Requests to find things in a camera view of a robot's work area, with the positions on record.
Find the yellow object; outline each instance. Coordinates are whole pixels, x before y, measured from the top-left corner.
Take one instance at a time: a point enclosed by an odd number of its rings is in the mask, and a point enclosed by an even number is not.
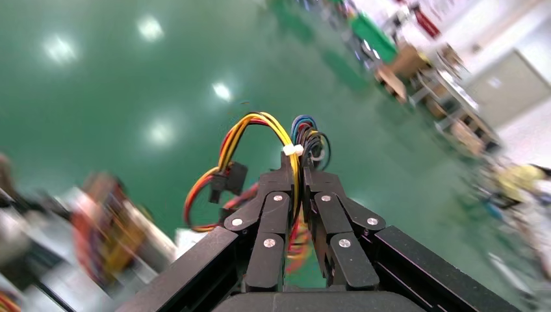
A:
[[[239,138],[245,131],[245,128],[247,128],[247,125],[252,119],[258,119],[266,122],[268,124],[268,127],[272,128],[274,130],[275,134],[279,137],[283,145],[292,144],[292,141],[285,131],[285,129],[281,126],[281,124],[270,114],[266,112],[261,113],[251,113],[247,114],[245,117],[243,117],[238,123],[236,123],[230,130],[230,134],[227,138],[226,144],[222,148],[222,153],[220,154],[220,159],[218,161],[218,167],[214,167],[210,169],[208,172],[206,172],[203,177],[207,177],[213,172],[216,171],[224,171],[227,166],[229,165],[229,162],[231,160],[231,157],[233,155],[233,152],[235,151],[235,148],[237,146],[237,142],[239,141]],[[298,207],[298,176],[299,176],[299,164],[298,164],[298,156],[296,154],[292,154],[290,157],[290,163],[291,168],[293,172],[293,178],[294,178],[294,200],[293,200],[293,208],[295,213],[297,213]]]
[[[545,173],[527,164],[506,168],[497,179],[507,197],[523,202],[522,191],[535,192],[536,182],[545,179]]]

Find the metal frame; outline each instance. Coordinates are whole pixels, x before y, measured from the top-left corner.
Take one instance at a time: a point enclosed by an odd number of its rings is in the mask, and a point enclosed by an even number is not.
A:
[[[340,311],[336,306],[346,311],[519,311],[399,229],[386,227],[382,217],[346,196],[336,175],[306,166],[301,180],[303,217],[326,289],[280,292],[293,196],[288,159],[282,155],[281,169],[261,176],[255,199],[118,311]],[[343,300],[355,304],[344,307]]]

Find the green epoxy floor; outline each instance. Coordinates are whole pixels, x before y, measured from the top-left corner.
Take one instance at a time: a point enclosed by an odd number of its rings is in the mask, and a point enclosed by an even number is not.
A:
[[[288,129],[311,114],[349,197],[515,301],[485,260],[499,245],[488,218],[458,200],[467,167],[295,1],[7,0],[0,42],[0,150],[22,189],[60,194],[109,170],[173,236],[186,193],[245,112],[270,112]],[[235,155],[248,183],[278,167],[280,148],[269,130],[248,130]],[[198,222],[218,214],[205,202]],[[298,276],[322,282],[313,258]]]

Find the white wall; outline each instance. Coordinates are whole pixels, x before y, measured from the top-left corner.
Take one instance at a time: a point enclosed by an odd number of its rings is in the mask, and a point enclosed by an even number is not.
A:
[[[542,25],[551,16],[551,1],[542,1],[533,7],[522,18],[504,31],[498,38],[485,46],[480,52],[474,54],[468,50],[460,51],[460,57],[465,67],[472,75],[477,75],[492,63],[503,57],[519,44],[528,34]]]
[[[551,84],[551,18],[520,41],[516,48]]]
[[[476,39],[503,19],[524,0],[478,0],[450,28],[442,32],[437,46],[449,43],[459,54],[470,53]]]
[[[516,163],[551,167],[551,97],[498,129],[505,155]]]
[[[515,48],[551,84],[551,19]],[[505,154],[515,162],[551,167],[551,97],[498,129],[498,134]]]

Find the electrical cable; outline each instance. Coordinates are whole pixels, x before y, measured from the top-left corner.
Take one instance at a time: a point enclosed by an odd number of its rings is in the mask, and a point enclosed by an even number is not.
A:
[[[206,226],[193,226],[190,222],[189,214],[193,204],[193,201],[197,194],[203,189],[208,182],[208,177],[214,174],[226,174],[231,167],[231,158],[237,148],[239,140],[241,139],[245,129],[249,124],[261,124],[270,127],[277,135],[281,143],[286,146],[292,144],[292,141],[281,126],[281,124],[270,114],[265,112],[250,112],[246,114],[241,120],[239,120],[226,134],[222,145],[220,146],[220,158],[218,159],[218,166],[211,168],[205,174],[203,174],[191,188],[186,201],[184,203],[184,220],[188,226],[194,231],[210,231],[216,227],[216,224],[209,224]],[[296,154],[289,156],[291,168],[293,172],[294,180],[294,198],[293,198],[293,211],[298,211],[298,198],[299,198],[299,160]]]
[[[292,272],[302,266],[305,259],[310,253],[309,237],[307,225],[304,223],[300,214],[301,207],[299,206],[299,197],[302,192],[302,173],[310,159],[316,159],[314,169],[324,163],[322,170],[327,168],[331,159],[331,145],[327,136],[317,129],[314,118],[308,115],[300,115],[292,123],[291,137],[287,135],[281,124],[270,114],[265,112],[250,112],[242,117],[226,134],[220,146],[220,154],[218,166],[211,168],[205,172],[195,182],[190,189],[184,203],[184,221],[190,229],[198,232],[211,231],[217,224],[208,224],[204,226],[192,225],[190,221],[190,212],[192,204],[197,195],[211,182],[214,174],[226,175],[231,170],[231,159],[238,146],[243,133],[247,126],[251,124],[264,125],[270,127],[277,135],[282,145],[298,144],[303,146],[303,155],[298,157],[296,154],[290,155],[290,164],[293,173],[294,195],[293,195],[293,216],[292,230],[290,233],[290,243],[288,246],[288,258],[291,260],[290,265],[286,268],[287,272]],[[243,206],[246,202],[256,197],[258,184],[243,192],[240,196],[235,196],[229,200],[224,206],[224,209],[235,211]]]
[[[8,296],[1,293],[0,294],[0,305],[4,307],[4,309],[8,312],[20,312],[21,308],[18,307],[17,304],[15,304]]]

